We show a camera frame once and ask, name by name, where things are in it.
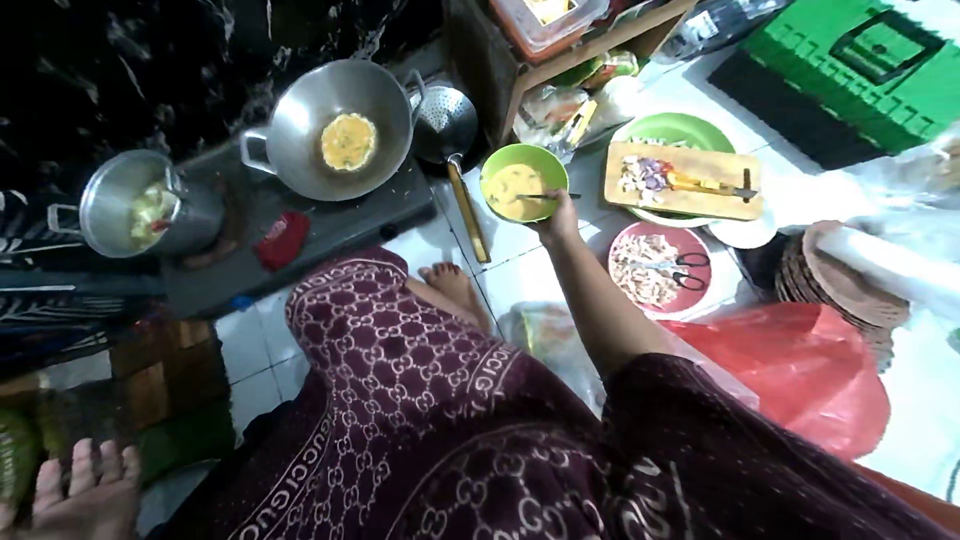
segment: hand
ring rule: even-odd
[[[577,219],[577,210],[573,207],[570,195],[565,189],[549,189],[544,192],[544,195],[557,201],[557,209],[547,219],[529,224],[531,229],[540,234],[540,242],[549,247],[571,239],[579,239],[580,221]]]

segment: wooden cutting board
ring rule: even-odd
[[[760,161],[753,156],[638,142],[612,142],[607,152],[607,174],[604,181],[604,197],[611,204],[740,221],[758,219],[763,213],[762,194],[751,199],[749,203],[744,203],[739,197],[665,189],[659,193],[662,203],[641,206],[638,191],[624,191],[616,185],[623,176],[623,158],[626,156],[669,161],[677,171],[693,178],[715,180],[737,187],[747,187],[743,184],[743,169],[750,169],[749,188],[760,191]]]

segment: stacked plates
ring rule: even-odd
[[[909,315],[905,300],[878,289],[863,276],[816,250],[817,238],[843,227],[839,221],[814,223],[802,236],[790,240],[775,278],[777,297],[784,302],[826,304],[860,330],[883,373],[893,359],[891,332]]]

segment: foot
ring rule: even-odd
[[[19,538],[55,538],[86,540],[87,538],[119,540],[134,538],[139,497],[136,482],[140,474],[140,457],[129,447],[118,452],[113,441],[100,445],[100,469],[94,468],[92,441],[83,439],[73,449],[70,483],[63,496],[63,474],[60,462],[51,459],[36,474],[33,522],[29,529],[18,531]],[[15,509],[3,508],[0,515],[12,518]],[[12,519],[0,524],[0,538],[10,534]]]
[[[423,267],[419,270],[420,277],[437,289],[450,302],[469,313],[480,330],[490,332],[490,319],[487,312],[481,307],[470,278],[463,269],[452,262],[438,262],[433,268]]]

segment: green bowl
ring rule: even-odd
[[[567,189],[570,186],[570,180],[566,176],[566,169],[556,156],[550,154],[550,152],[540,148],[539,146],[534,146],[532,144],[511,144],[497,150],[489,158],[487,158],[487,162],[484,163],[483,169],[480,171],[480,193],[483,194],[483,200],[485,202],[490,198],[490,193],[487,189],[487,183],[491,178],[493,178],[493,175],[500,172],[506,166],[516,165],[519,163],[522,163],[534,169],[535,171],[539,171],[543,176],[543,182],[549,189]],[[533,221],[540,221],[541,219],[550,217],[550,215],[553,214],[553,211],[557,209],[556,202],[546,201],[546,204],[543,205],[543,215],[537,216],[533,219],[518,221],[500,215],[495,209],[493,209],[493,207],[490,206],[489,202],[487,203],[487,206],[490,207],[490,210],[501,219],[512,221],[514,223],[530,223]]]
[[[697,150],[736,154],[733,144],[716,126],[707,120],[681,112],[663,112],[638,118],[617,130],[611,142],[625,142],[631,137],[661,138],[666,144],[685,140],[686,146]],[[626,210],[636,217],[667,227],[699,227],[714,221],[713,218],[664,210]]]

